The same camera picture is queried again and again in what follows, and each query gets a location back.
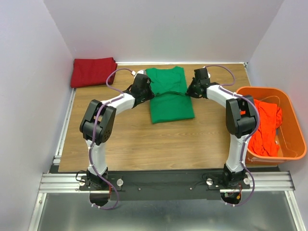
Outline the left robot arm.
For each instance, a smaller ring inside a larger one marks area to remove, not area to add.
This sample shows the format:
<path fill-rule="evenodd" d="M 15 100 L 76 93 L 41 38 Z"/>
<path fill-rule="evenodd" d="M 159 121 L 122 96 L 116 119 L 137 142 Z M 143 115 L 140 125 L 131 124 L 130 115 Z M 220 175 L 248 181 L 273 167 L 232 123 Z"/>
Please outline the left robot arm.
<path fill-rule="evenodd" d="M 111 187 L 107 183 L 106 142 L 113 130 L 115 117 L 154 98 L 151 79 L 141 70 L 134 74 L 133 83 L 120 95 L 107 101 L 92 100 L 84 114 L 79 130 L 89 151 L 89 166 L 85 184 L 96 190 Z"/>

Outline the green t-shirt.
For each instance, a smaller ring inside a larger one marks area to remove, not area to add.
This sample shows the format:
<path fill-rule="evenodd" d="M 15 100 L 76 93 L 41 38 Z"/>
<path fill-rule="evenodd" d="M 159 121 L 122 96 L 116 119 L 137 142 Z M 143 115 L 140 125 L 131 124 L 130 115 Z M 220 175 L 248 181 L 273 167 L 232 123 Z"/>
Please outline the green t-shirt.
<path fill-rule="evenodd" d="M 146 69 L 151 79 L 154 98 L 150 100 L 153 124 L 195 118 L 191 98 L 186 95 L 187 83 L 182 67 Z"/>

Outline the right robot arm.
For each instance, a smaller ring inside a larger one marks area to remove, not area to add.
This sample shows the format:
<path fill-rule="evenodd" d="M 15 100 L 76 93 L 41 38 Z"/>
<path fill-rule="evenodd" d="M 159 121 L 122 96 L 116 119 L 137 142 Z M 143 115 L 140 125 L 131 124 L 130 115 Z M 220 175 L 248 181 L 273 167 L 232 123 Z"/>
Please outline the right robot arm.
<path fill-rule="evenodd" d="M 260 118 L 252 96 L 242 96 L 210 80 L 207 67 L 194 70 L 194 77 L 186 95 L 210 99 L 225 108 L 226 128 L 230 133 L 229 156 L 218 181 L 228 189 L 243 182 L 247 168 L 245 158 L 252 135 L 257 131 Z"/>

